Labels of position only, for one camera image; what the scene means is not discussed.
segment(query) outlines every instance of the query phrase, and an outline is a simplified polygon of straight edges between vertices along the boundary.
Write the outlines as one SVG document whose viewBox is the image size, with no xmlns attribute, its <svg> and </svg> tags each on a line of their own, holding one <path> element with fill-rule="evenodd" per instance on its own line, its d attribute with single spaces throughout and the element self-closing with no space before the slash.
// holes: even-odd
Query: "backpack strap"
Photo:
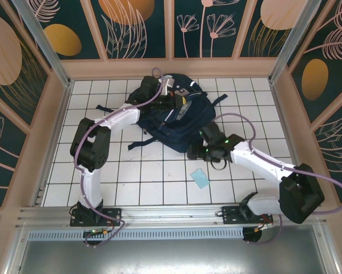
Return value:
<svg viewBox="0 0 342 274">
<path fill-rule="evenodd" d="M 212 103 L 212 106 L 215 107 L 217 104 L 219 104 L 222 100 L 224 100 L 228 95 L 223 94 L 222 96 L 215 99 L 215 101 Z"/>
<path fill-rule="evenodd" d="M 98 104 L 98 105 L 96 106 L 96 109 L 97 109 L 97 110 L 107 111 L 107 112 L 109 112 L 109 113 L 114 112 L 114 110 L 112 110 L 112 109 L 110 109 L 110 108 L 107 108 L 107 107 L 103 107 L 103 106 L 101 106 L 100 104 Z"/>
<path fill-rule="evenodd" d="M 143 147 L 143 146 L 146 146 L 146 145 L 148 145 L 148 144 L 150 144 L 150 143 L 153 143 L 153 142 L 156 141 L 156 140 L 157 140 L 156 137 L 152 137 L 152 138 L 150 138 L 150 139 L 148 139 L 148 140 L 146 140 L 146 141 L 142 141 L 142 142 L 133 142 L 133 144 L 129 144 L 129 145 L 127 146 L 127 149 L 128 149 L 128 150 L 132 150 L 134 147 Z"/>
</svg>

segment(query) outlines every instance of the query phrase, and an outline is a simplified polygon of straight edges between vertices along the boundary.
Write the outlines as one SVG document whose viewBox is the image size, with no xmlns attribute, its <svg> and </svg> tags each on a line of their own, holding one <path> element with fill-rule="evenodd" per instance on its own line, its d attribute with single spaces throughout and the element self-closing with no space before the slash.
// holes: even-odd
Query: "white tile floor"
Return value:
<svg viewBox="0 0 342 274">
<path fill-rule="evenodd" d="M 253 121 L 257 131 L 254 146 L 278 159 L 291 162 L 275 102 L 264 78 L 195 79 L 208 92 L 210 101 L 224 93 L 228 98 L 216 106 L 220 113 L 237 112 Z M 57 151 L 50 172 L 42 206 L 71 206 L 79 197 L 79 174 L 74 170 L 69 154 L 79 121 L 102 117 L 97 104 L 120 107 L 129 93 L 140 86 L 141 80 L 102 80 L 75 82 Z M 252 130 L 240 118 L 225 116 L 218 125 L 226 135 L 252 136 Z M 191 161 L 159 142 L 131 151 L 127 146 L 146 140 L 138 125 L 126 127 L 111 135 L 108 162 L 102 168 L 101 191 L 106 206 L 208 204 L 240 202 L 252 191 L 268 182 L 252 171 L 228 164 L 217 171 L 202 160 Z M 190 177 L 201 168 L 210 185 L 202 190 Z"/>
</svg>

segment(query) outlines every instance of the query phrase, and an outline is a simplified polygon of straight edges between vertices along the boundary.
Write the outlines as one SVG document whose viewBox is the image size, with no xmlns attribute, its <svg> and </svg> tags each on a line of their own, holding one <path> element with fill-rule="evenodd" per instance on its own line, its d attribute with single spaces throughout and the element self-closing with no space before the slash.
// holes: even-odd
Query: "orange circle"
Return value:
<svg viewBox="0 0 342 274">
<path fill-rule="evenodd" d="M 136 16 L 136 10 L 142 15 L 144 21 L 154 11 L 154 0 L 99 0 L 98 2 L 103 12 L 111 20 L 121 25 L 133 25 L 137 22 L 138 20 L 132 19 L 134 15 Z M 134 9 L 133 16 L 128 2 L 132 9 Z"/>
</svg>

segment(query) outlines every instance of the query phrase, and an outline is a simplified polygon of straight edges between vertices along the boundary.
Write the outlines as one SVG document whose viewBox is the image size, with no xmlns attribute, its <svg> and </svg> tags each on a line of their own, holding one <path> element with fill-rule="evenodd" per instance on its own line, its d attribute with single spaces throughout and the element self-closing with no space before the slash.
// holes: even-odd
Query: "cable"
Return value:
<svg viewBox="0 0 342 274">
<path fill-rule="evenodd" d="M 256 139 L 256 129 L 255 127 L 253 126 L 253 124 L 251 123 L 250 120 L 248 120 L 246 117 L 244 117 L 243 115 L 240 115 L 240 114 L 237 114 L 237 113 L 225 113 L 225 114 L 221 114 L 217 117 L 215 117 L 215 120 L 219 119 L 220 117 L 222 116 L 227 116 L 227 115 L 232 115 L 232 116 L 237 116 L 237 117 L 241 117 L 242 119 L 244 119 L 248 124 L 250 124 L 250 126 L 252 127 L 252 131 L 253 131 L 253 136 L 252 138 L 248 141 L 248 146 L 250 147 L 250 150 L 252 151 L 252 153 L 254 155 L 256 155 L 258 158 L 261 158 L 262 160 L 264 160 L 265 162 L 275 166 L 275 167 L 278 167 L 278 168 L 281 168 L 282 170 L 287 170 L 287 171 L 291 171 L 291 172 L 294 172 L 294 173 L 298 173 L 298 174 L 303 174 L 303 175 L 307 175 L 307 176 L 313 176 L 313 177 L 316 177 L 316 178 L 321 178 L 321 179 L 325 179 L 327 181 L 330 181 L 332 182 L 333 184 L 339 186 L 340 188 L 342 188 L 342 183 L 338 182 L 337 180 L 335 179 L 332 179 L 332 178 L 329 178 L 329 177 L 326 177 L 324 175 L 320 175 L 320 174 L 315 174 L 313 172 L 307 172 L 307 171 L 303 171 L 303 170 L 296 170 L 294 168 L 289 168 L 289 167 L 285 167 L 283 166 L 282 164 L 279 164 L 277 162 L 274 162 L 270 159 L 267 159 L 266 157 L 258 154 L 256 151 L 254 151 L 253 147 L 252 147 L 252 142 L 254 139 Z M 313 212 L 312 214 L 315 214 L 315 215 L 323 215 L 323 214 L 333 214 L 333 213 L 337 213 L 339 211 L 342 210 L 342 205 L 337 207 L 336 209 L 332 209 L 332 210 L 327 210 L 327 211 L 319 211 L 319 212 Z"/>
<path fill-rule="evenodd" d="M 78 155 L 79 155 L 79 152 L 81 151 L 81 148 L 84 144 L 84 142 L 87 140 L 87 137 L 88 135 L 90 134 L 90 132 L 95 128 L 95 127 L 98 127 L 100 124 L 106 122 L 107 120 L 109 120 L 111 117 L 113 117 L 114 115 L 116 115 L 117 113 L 121 112 L 121 111 L 126 111 L 126 110 L 130 110 L 130 109 L 134 109 L 134 108 L 138 108 L 138 107 L 142 107 L 142 106 L 145 106 L 146 104 L 149 104 L 150 102 L 152 102 L 154 99 L 156 99 L 159 94 L 162 92 L 162 89 L 163 89 L 163 81 L 164 81 L 164 77 L 163 77 L 163 73 L 162 71 L 157 68 L 157 67 L 154 67 L 152 69 L 152 76 L 155 75 L 155 71 L 158 71 L 160 73 L 160 78 L 161 78 L 161 83 L 160 83 L 160 86 L 159 86 L 159 90 L 157 91 L 157 93 L 148 101 L 144 102 L 144 103 L 141 103 L 141 104 L 137 104 L 136 106 L 128 106 L 128 107 L 125 107 L 125 108 L 120 108 L 112 113 L 110 113 L 108 116 L 106 116 L 105 118 L 103 118 L 102 120 L 98 121 L 97 123 L 95 123 L 93 126 L 91 126 L 87 132 L 84 134 L 82 140 L 79 142 L 79 145 L 78 145 L 78 148 L 77 148 L 77 151 L 75 152 L 75 155 L 74 155 L 74 167 L 77 169 L 77 170 L 80 170 L 81 172 L 81 193 L 82 193 L 82 196 L 85 200 L 85 202 L 87 203 L 87 205 L 95 212 L 97 213 L 98 215 L 100 215 L 101 217 L 104 217 L 105 219 L 108 219 L 108 220 L 112 220 L 112 221 L 119 221 L 121 223 L 120 227 L 110 236 L 108 237 L 108 239 L 106 240 L 103 240 L 101 241 L 98 245 L 89 245 L 89 243 L 87 242 L 87 238 L 85 238 L 85 243 L 87 245 L 87 247 L 90 247 L 92 246 L 93 248 L 96 248 L 96 247 L 100 247 L 101 245 L 104 245 L 106 243 L 108 243 L 113 237 L 116 236 L 117 233 L 119 233 L 119 231 L 121 229 L 123 229 L 123 227 L 125 226 L 125 221 L 122 220 L 122 219 L 116 219 L 116 218 L 113 218 L 113 217 L 110 217 L 110 216 L 107 216 L 101 212 L 99 212 L 96 208 L 94 208 L 90 201 L 88 200 L 87 196 L 86 196 L 86 193 L 85 193 L 85 188 L 84 188 L 84 177 L 85 177 L 85 170 L 83 168 L 81 168 L 80 166 L 78 166 Z"/>
<path fill-rule="evenodd" d="M 281 235 L 281 231 L 283 230 L 283 218 L 281 215 L 279 215 L 279 219 L 280 219 L 280 227 L 279 227 L 279 231 L 278 233 L 275 235 L 275 237 L 273 237 L 272 239 L 269 239 L 267 241 L 263 241 L 262 243 L 255 243 L 254 241 L 248 241 L 247 244 L 253 244 L 253 245 L 265 245 L 265 244 L 272 244 L 274 241 L 276 241 L 280 235 Z"/>
</svg>

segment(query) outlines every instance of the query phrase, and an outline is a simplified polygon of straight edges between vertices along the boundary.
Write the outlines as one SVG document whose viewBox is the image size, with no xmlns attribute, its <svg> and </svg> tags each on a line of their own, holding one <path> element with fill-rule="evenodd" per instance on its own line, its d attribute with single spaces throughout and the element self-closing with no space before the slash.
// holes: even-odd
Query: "navy blue backpack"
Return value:
<svg viewBox="0 0 342 274">
<path fill-rule="evenodd" d="M 184 96 L 190 104 L 189 108 L 185 113 L 182 107 L 179 107 L 161 113 L 154 110 L 142 116 L 137 124 L 147 134 L 152 135 L 152 138 L 143 142 L 133 142 L 128 146 L 129 150 L 158 140 L 177 152 L 186 153 L 189 144 L 202 140 L 200 129 L 216 117 L 214 107 L 227 97 L 224 94 L 211 103 L 207 99 L 207 93 L 192 79 L 183 74 L 167 74 L 165 77 L 170 77 L 169 75 L 174 79 L 174 84 L 168 91 Z M 136 96 L 138 91 L 139 88 L 129 98 Z"/>
</svg>

